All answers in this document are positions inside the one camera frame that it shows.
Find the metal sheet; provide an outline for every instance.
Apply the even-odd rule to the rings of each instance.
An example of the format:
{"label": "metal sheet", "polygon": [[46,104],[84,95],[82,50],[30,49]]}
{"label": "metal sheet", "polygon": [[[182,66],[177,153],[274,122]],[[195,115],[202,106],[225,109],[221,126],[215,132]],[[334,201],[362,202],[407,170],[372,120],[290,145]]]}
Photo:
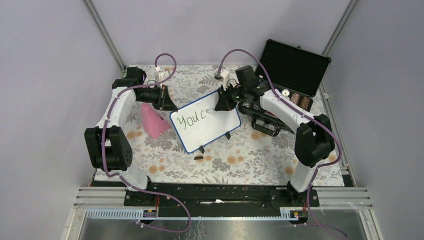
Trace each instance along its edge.
{"label": "metal sheet", "polygon": [[[367,239],[361,218],[354,210],[315,211],[319,221],[335,226],[347,233],[349,239]],[[292,227],[287,221],[227,221],[196,220],[184,233],[169,233],[149,228],[140,228],[135,220],[86,219],[81,240],[115,240],[115,239],[201,239],[201,240],[329,240],[333,239],[315,226]],[[184,229],[186,221],[157,220],[152,223],[157,227]]]}

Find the blue whiteboard frame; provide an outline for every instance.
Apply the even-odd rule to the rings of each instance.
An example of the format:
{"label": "blue whiteboard frame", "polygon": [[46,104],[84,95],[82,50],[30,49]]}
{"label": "blue whiteboard frame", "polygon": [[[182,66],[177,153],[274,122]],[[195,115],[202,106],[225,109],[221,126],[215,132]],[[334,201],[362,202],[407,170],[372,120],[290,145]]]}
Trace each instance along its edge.
{"label": "blue whiteboard frame", "polygon": [[[207,96],[212,95],[212,94],[217,93],[217,92],[218,92],[218,90],[215,90],[215,91],[213,91],[213,92],[211,92],[211,93],[209,93],[209,94],[207,94],[207,95],[204,95],[204,96],[202,96],[201,98],[199,98],[199,99],[197,99],[197,100],[195,100],[195,101],[192,101],[192,102],[190,102],[190,103],[188,103],[188,104],[186,104],[186,105],[184,105],[184,106],[182,106],[182,107],[180,107],[180,108],[178,108],[178,109],[182,109],[182,108],[187,107],[188,105],[192,105],[192,104],[194,104],[195,102],[197,102],[197,101],[199,101],[199,100],[201,100],[201,99],[204,99],[204,98],[206,98]],[[239,124],[238,126],[236,126],[235,128],[233,128],[233,129],[229,130],[228,132],[232,132],[232,131],[234,131],[235,129],[240,128],[240,126],[242,125],[242,119],[240,118],[240,113],[239,113],[239,110],[237,109],[237,107],[235,107],[235,111],[237,112],[237,117],[238,117],[238,120],[240,121],[240,124]],[[173,121],[173,120],[172,120],[172,118],[171,118],[171,115],[172,115],[173,113],[175,113],[175,112],[178,112],[178,110],[177,110],[177,111],[172,111],[172,112],[169,114],[169,119],[171,120],[171,123],[172,123],[173,129],[175,129],[175,132],[176,132],[176,134],[178,135],[179,141],[181,142],[182,146],[184,147],[184,150],[185,150],[188,154],[192,154],[192,153],[196,152],[197,150],[199,150],[201,146],[199,146],[198,148],[194,149],[194,150],[193,150],[193,151],[191,151],[191,152],[187,151],[187,148],[186,148],[186,146],[184,145],[183,140],[181,139],[181,136],[180,136],[180,134],[179,134],[179,133],[178,133],[178,131],[177,131],[177,128],[175,127],[174,121]],[[219,139],[219,138],[222,138],[223,136],[225,136],[225,133],[224,133],[224,134],[222,134],[221,136],[219,136],[219,137],[217,137],[217,138],[215,138],[215,139],[211,140],[210,142],[205,143],[203,146],[206,146],[206,145],[208,145],[208,144],[212,143],[213,141],[215,141],[215,140],[217,140],[217,139]]]}

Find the aluminum frame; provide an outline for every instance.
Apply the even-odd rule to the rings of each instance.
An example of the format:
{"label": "aluminum frame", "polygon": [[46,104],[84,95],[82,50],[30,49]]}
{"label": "aluminum frame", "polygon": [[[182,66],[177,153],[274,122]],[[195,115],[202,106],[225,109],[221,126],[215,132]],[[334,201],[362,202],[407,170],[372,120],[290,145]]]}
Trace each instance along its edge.
{"label": "aluminum frame", "polygon": [[[343,13],[337,27],[335,28],[331,38],[329,39],[325,50],[322,55],[327,56],[331,51],[336,39],[341,33],[343,27],[346,24],[352,11],[357,6],[360,0],[351,0]],[[118,66],[124,70],[125,62],[122,60],[117,48],[115,47],[110,35],[108,34],[105,25],[103,24],[96,8],[91,0],[83,0],[90,15],[93,18],[100,34],[102,35],[107,47],[109,48],[113,58],[115,59]],[[330,118],[331,125],[333,126],[334,134],[339,137],[343,149],[345,144],[343,142],[339,125],[332,112],[331,102],[329,101],[327,88],[325,83],[322,82],[319,91],[322,96],[323,105],[327,115]],[[343,152],[344,157],[340,161],[340,169],[342,175],[349,174],[354,186],[357,185],[353,171],[350,169],[350,160],[346,152]],[[320,207],[312,207],[312,209],[329,209],[329,210],[351,210],[356,209],[361,216],[362,224],[364,226],[366,236],[370,240],[383,240],[377,219],[374,213],[373,206],[371,204],[368,191],[364,187],[315,187],[318,193],[320,201]],[[74,216],[72,217],[71,224],[69,225],[69,232],[67,234],[68,240],[78,240],[81,234],[81,230],[84,225],[84,221],[87,218],[87,210],[92,209],[103,209],[110,210],[114,209],[128,211],[128,209],[142,210],[149,209],[151,207],[134,207],[124,206],[125,198],[125,187],[81,187],[78,191],[74,203]],[[300,208],[295,207],[281,207],[281,213],[284,215],[285,211],[299,210]]]}
{"label": "aluminum frame", "polygon": [[[68,240],[77,240],[87,218],[102,219],[135,219],[144,209],[155,206],[124,206],[126,187],[80,187],[75,203],[76,209],[68,234]],[[320,207],[313,210],[356,210],[362,220],[366,236],[369,240],[382,240],[380,228],[375,218],[373,206],[365,187],[315,187]],[[281,217],[193,217],[193,220],[216,221],[287,221],[288,212],[300,210],[301,207],[280,207]],[[187,220],[187,217],[161,217],[160,219],[175,221]]]}

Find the lavender wall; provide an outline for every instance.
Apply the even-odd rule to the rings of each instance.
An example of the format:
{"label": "lavender wall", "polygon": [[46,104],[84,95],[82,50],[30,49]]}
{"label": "lavender wall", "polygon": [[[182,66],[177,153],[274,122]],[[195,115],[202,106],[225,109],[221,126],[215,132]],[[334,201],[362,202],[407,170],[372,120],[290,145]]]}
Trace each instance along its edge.
{"label": "lavender wall", "polygon": [[80,0],[1,1],[0,35],[1,238],[56,240],[120,71]]}
{"label": "lavender wall", "polygon": [[423,238],[423,12],[422,0],[361,1],[324,78],[385,240]]}
{"label": "lavender wall", "polygon": [[[179,64],[216,64],[236,48],[260,57],[267,39],[322,53],[349,0],[93,2],[125,63],[169,52]],[[226,63],[253,61],[234,53]]]}

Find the whiteboard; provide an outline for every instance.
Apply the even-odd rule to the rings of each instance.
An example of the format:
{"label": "whiteboard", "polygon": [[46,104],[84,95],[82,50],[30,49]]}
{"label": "whiteboard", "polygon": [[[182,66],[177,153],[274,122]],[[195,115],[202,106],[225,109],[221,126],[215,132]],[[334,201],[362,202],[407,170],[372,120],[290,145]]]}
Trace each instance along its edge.
{"label": "whiteboard", "polygon": [[169,114],[187,153],[191,154],[200,146],[205,146],[242,125],[237,108],[232,111],[211,110],[217,102],[218,92],[214,91]]}

